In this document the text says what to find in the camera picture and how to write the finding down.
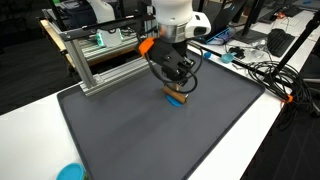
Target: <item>white table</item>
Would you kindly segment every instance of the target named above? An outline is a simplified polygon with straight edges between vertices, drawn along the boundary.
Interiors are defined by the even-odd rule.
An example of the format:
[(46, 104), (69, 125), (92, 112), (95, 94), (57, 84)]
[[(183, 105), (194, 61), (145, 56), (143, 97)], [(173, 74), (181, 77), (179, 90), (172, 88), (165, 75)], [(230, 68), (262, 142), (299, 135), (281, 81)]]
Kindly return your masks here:
[[(288, 32), (299, 35), (311, 17), (310, 12), (299, 14), (297, 18), (302, 19), (299, 25), (289, 27)], [(277, 22), (274, 27), (285, 28), (285, 25)], [(271, 25), (258, 24), (254, 29), (268, 33)], [(319, 37), (319, 29), (315, 32), (313, 40), (307, 40), (289, 62), (297, 70), (301, 69)], [(224, 52), (222, 47), (208, 48)], [(220, 63), (214, 57), (211, 60)], [(236, 70), (231, 64), (223, 66), (245, 75), (244, 70)], [(54, 180), (65, 165), (81, 163), (56, 95), (0, 116), (0, 179)], [(269, 92), (264, 93), (224, 136), (190, 179), (239, 179), (279, 112), (280, 101)]]

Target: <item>wire bundle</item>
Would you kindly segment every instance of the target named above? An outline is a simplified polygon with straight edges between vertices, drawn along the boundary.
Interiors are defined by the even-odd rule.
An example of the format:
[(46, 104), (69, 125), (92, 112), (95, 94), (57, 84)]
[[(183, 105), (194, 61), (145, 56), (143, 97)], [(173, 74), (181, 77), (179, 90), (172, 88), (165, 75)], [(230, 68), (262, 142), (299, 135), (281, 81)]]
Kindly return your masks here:
[[(279, 71), (276, 68), (278, 64), (273, 61), (249, 63), (248, 65), (254, 70), (248, 71), (248, 74), (279, 97), (282, 104), (285, 104), (278, 117), (277, 125), (280, 130), (285, 130), (292, 123), (298, 109), (313, 112), (315, 107), (309, 87), (300, 77), (299, 72), (290, 65), (284, 66)], [(263, 71), (265, 75), (259, 75), (258, 70)]]
[[(139, 35), (138, 33), (137, 33), (137, 39), (138, 39), (139, 43), (142, 43), (142, 40), (141, 40), (140, 35)], [(148, 53), (148, 52), (145, 53), (145, 58), (146, 58), (146, 60), (147, 60), (147, 62), (148, 62), (148, 65), (149, 65), (149, 67), (150, 67), (150, 70), (151, 70), (152, 74), (153, 74), (157, 79), (159, 79), (165, 86), (167, 86), (171, 91), (174, 91), (174, 92), (177, 92), (177, 93), (181, 93), (181, 94), (188, 94), (188, 93), (193, 92), (193, 91), (197, 88), (197, 86), (198, 86), (198, 78), (197, 78), (197, 76), (196, 76), (196, 73), (199, 71), (199, 69), (200, 69), (200, 67), (201, 67), (201, 65), (202, 65), (202, 62), (203, 62), (203, 51), (202, 51), (202, 49), (199, 48), (199, 47), (196, 47), (196, 48), (199, 49), (199, 50), (200, 50), (200, 53), (201, 53), (200, 63), (199, 63), (199, 65), (198, 65), (198, 67), (197, 67), (196, 70), (194, 70), (194, 71), (189, 70), (189, 72), (188, 72), (188, 74), (190, 74), (189, 76), (187, 76), (187, 77), (185, 77), (185, 78), (183, 78), (183, 79), (181, 79), (181, 80), (177, 80), (177, 81), (171, 81), (171, 80), (166, 80), (166, 79), (164, 79), (164, 78), (159, 74), (159, 72), (156, 70), (156, 68), (154, 67), (153, 63), (151, 62), (151, 59), (150, 59), (150, 56), (149, 56), (149, 53)], [(179, 83), (179, 82), (182, 82), (182, 81), (189, 80), (190, 78), (193, 78), (193, 79), (194, 79), (194, 85), (193, 85), (193, 87), (192, 87), (191, 89), (189, 89), (189, 90), (184, 90), (184, 91), (182, 91), (182, 90), (177, 90), (177, 89), (173, 88), (173, 87), (170, 85), (170, 84), (175, 84), (175, 83)]]

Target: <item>blue object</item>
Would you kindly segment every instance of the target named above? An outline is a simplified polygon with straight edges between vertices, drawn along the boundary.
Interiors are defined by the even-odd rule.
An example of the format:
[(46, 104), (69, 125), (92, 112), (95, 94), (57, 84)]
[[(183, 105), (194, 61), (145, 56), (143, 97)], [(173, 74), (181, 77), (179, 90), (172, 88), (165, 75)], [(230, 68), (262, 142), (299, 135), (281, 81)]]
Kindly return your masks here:
[(210, 52), (205, 52), (203, 55), (205, 58), (210, 58), (211, 57), (211, 53)]
[(228, 41), (230, 39), (229, 31), (230, 31), (229, 28), (221, 31), (220, 33), (218, 33), (215, 36), (213, 36), (210, 39), (208, 39), (206, 44), (210, 44), (211, 41), (214, 41), (214, 40), (217, 40), (217, 39), (223, 39), (224, 41)]
[(72, 163), (64, 167), (56, 180), (83, 180), (85, 177), (84, 168), (81, 164)]
[(176, 106), (176, 107), (182, 106), (182, 103), (174, 99), (172, 96), (166, 95), (166, 98), (173, 106)]
[(230, 63), (231, 61), (233, 61), (234, 59), (234, 56), (236, 55), (237, 53), (233, 52), (233, 53), (228, 53), (228, 54), (224, 54), (221, 56), (221, 60), (223, 63)]

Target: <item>blue cup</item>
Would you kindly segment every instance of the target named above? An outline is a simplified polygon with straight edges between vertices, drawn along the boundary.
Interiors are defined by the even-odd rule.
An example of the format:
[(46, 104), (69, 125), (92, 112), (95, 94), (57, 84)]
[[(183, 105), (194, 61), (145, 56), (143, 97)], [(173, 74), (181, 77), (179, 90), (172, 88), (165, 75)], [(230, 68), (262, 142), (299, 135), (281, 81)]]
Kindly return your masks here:
[(86, 180), (88, 176), (81, 164), (72, 163), (64, 167), (56, 180)]

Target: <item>gray mat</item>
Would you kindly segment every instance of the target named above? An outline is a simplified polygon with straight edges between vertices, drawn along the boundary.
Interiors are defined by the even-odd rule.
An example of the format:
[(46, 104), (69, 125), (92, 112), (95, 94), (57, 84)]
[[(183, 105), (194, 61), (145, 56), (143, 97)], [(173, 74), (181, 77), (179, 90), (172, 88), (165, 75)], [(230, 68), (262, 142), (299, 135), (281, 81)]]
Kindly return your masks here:
[(208, 61), (197, 76), (199, 86), (182, 107), (168, 103), (161, 82), (149, 71), (90, 98), (79, 87), (60, 93), (90, 178), (186, 179), (264, 92)]

